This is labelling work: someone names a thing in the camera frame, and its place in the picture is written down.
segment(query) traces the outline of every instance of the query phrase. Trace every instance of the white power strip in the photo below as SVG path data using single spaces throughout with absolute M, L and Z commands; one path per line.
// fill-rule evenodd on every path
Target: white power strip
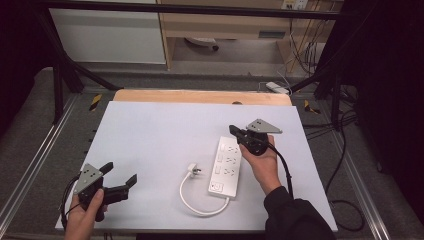
M 209 182 L 209 193 L 219 197 L 235 198 L 240 164 L 241 152 L 237 140 L 221 137 Z

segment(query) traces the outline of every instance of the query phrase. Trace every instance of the cabinet door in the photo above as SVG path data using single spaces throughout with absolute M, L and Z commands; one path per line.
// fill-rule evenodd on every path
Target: cabinet door
M 157 13 L 51 9 L 51 14 L 66 52 L 75 61 L 165 63 Z

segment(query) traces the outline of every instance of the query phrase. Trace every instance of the black sleeve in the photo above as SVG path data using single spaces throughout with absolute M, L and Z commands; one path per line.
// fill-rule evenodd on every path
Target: black sleeve
M 336 239 L 327 222 L 306 200 L 293 200 L 284 187 L 270 192 L 264 201 L 268 212 L 265 231 L 268 240 Z

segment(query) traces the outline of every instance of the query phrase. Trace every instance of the human hand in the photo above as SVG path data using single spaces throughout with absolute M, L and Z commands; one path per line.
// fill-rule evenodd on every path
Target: human hand
M 65 240 L 90 239 L 94 228 L 94 220 L 104 197 L 103 189 L 97 190 L 90 205 L 85 211 L 80 205 L 69 212 L 69 219 L 65 233 Z M 72 196 L 71 208 L 79 204 L 78 195 Z
M 272 145 L 275 145 L 274 136 L 268 135 L 268 141 Z M 252 167 L 253 174 L 261 185 L 265 195 L 268 195 L 272 190 L 281 186 L 280 179 L 278 178 L 277 154 L 274 151 L 268 148 L 264 154 L 255 156 L 242 144 L 240 144 L 240 150 L 242 156 Z

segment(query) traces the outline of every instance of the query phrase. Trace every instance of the white tabletop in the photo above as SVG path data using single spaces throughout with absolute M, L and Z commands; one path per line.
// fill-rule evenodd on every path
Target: white tabletop
M 283 130 L 276 148 L 292 175 L 295 198 L 309 200 L 337 231 L 296 107 L 196 103 L 109 102 L 85 159 L 96 168 L 114 169 L 104 186 L 123 185 L 133 174 L 138 182 L 129 199 L 109 206 L 96 229 L 126 232 L 255 232 L 265 229 L 264 193 L 246 161 L 241 163 L 237 196 L 220 214 L 200 217 L 180 200 L 179 185 L 190 163 L 200 175 L 188 179 L 184 197 L 194 208 L 213 211 L 223 198 L 208 194 L 208 184 L 221 136 L 233 137 L 229 125 L 245 128 L 263 119 Z M 286 185 L 284 168 L 279 176 Z M 57 229 L 62 229 L 60 221 Z

